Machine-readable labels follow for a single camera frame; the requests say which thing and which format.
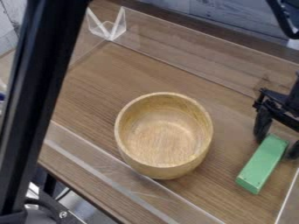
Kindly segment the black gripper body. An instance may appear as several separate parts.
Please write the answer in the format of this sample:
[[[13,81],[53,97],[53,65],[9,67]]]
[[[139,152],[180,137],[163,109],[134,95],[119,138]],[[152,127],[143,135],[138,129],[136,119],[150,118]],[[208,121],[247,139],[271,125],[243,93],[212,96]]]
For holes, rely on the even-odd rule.
[[[299,131],[299,71],[295,72],[295,76],[296,79],[288,94],[262,87],[252,107],[256,112],[260,107],[266,107],[272,120],[280,122],[291,130]]]

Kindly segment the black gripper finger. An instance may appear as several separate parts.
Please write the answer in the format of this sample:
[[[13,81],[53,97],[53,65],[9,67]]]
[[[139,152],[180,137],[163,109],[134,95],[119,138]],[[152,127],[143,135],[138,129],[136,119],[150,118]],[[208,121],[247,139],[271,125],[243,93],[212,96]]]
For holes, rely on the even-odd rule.
[[[294,143],[290,151],[287,153],[288,159],[298,159],[299,158],[299,140]]]
[[[272,124],[272,116],[266,107],[260,107],[256,111],[256,120],[254,126],[254,136],[260,143],[267,136]]]

